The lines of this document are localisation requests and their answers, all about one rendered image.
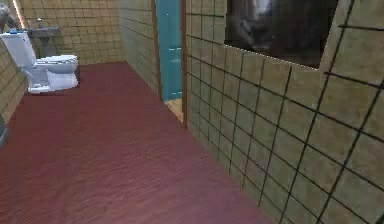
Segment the grey object at floor edge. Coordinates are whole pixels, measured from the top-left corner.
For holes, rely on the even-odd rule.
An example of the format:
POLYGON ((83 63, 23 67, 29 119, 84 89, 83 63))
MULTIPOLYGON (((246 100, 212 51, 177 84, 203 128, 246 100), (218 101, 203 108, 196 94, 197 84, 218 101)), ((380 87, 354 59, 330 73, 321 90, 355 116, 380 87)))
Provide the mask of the grey object at floor edge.
POLYGON ((0 114, 0 148, 4 145, 9 135, 7 124, 0 114))

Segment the grey wall sink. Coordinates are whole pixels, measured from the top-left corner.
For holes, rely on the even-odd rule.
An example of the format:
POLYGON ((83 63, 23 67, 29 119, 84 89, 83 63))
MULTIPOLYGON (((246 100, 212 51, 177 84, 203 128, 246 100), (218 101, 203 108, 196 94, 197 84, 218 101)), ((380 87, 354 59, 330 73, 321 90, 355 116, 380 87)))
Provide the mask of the grey wall sink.
POLYGON ((39 55, 41 57, 49 57, 57 54, 56 48, 49 43, 52 37, 57 37, 61 34, 61 29, 58 26, 45 26, 41 18, 36 19, 37 28, 29 28, 27 30, 30 38, 38 38, 41 43, 39 55))

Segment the white toilet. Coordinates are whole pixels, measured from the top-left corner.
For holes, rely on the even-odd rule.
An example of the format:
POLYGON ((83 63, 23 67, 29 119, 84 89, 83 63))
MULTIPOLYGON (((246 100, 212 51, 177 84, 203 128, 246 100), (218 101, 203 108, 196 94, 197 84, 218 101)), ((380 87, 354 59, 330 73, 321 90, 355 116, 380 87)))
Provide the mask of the white toilet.
POLYGON ((0 34, 16 66, 27 77, 30 93, 71 89, 78 85, 75 75, 78 57, 54 55, 37 58, 26 31, 19 34, 0 34))

